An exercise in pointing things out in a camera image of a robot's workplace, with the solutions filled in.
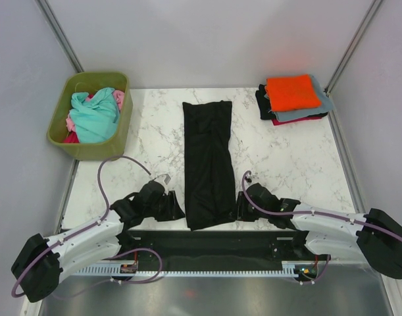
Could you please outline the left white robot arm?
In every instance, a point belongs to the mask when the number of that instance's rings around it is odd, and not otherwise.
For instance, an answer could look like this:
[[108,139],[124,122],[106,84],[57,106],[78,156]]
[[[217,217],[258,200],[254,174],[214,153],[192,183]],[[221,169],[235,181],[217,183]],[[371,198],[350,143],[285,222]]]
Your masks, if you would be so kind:
[[108,213],[96,219],[50,237],[40,233],[29,237],[11,267],[14,287],[21,288],[30,302],[38,302],[80,269],[116,255],[121,259],[132,256],[135,244],[125,235],[144,219],[165,222],[184,217],[175,192],[151,180],[139,192],[115,201]]

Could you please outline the olive green plastic bin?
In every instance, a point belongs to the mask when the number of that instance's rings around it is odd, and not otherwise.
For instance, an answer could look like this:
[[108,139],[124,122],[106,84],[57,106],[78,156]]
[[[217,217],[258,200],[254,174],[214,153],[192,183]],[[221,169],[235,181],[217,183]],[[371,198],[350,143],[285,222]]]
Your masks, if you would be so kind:
[[[64,144],[68,136],[66,118],[71,110],[71,97],[75,92],[88,92],[90,97],[102,88],[114,88],[124,92],[124,100],[115,134],[107,141],[96,144]],[[48,140],[79,161],[102,161],[110,156],[122,155],[132,116],[132,97],[129,92],[129,79],[121,72],[81,72],[70,77],[62,90],[55,107],[49,128]]]

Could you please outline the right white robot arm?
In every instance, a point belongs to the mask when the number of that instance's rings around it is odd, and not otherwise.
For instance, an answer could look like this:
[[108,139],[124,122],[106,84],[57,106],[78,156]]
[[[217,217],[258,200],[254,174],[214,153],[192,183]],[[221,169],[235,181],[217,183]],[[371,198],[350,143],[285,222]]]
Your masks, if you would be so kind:
[[279,199],[259,183],[243,187],[236,205],[240,221],[264,218],[277,228],[295,231],[291,250],[299,259],[313,254],[362,261],[382,275],[402,279],[402,226],[385,211],[330,211]]

